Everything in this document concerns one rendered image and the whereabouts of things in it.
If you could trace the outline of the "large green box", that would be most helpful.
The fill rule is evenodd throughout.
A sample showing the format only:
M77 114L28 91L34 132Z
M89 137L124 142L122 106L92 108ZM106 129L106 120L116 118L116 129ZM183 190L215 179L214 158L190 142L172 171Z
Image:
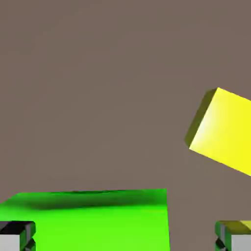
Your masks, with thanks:
M33 221L37 251L170 251L166 189L18 193L0 221Z

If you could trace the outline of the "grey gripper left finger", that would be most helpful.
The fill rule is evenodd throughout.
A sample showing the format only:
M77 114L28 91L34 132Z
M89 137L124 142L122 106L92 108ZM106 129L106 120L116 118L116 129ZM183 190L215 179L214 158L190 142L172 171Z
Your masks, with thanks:
M34 221L0 221L0 251L36 251Z

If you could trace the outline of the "large yellow box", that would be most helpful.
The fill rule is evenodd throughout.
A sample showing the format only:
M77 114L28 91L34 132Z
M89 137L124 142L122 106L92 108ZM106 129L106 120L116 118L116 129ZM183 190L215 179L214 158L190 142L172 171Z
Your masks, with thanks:
M190 150L251 176L251 100L222 88L206 92L185 143Z

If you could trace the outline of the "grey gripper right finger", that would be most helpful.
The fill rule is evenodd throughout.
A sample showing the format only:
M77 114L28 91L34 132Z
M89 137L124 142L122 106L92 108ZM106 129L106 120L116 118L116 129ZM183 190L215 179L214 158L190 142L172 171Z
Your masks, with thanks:
M215 251L251 251L251 221L217 221Z

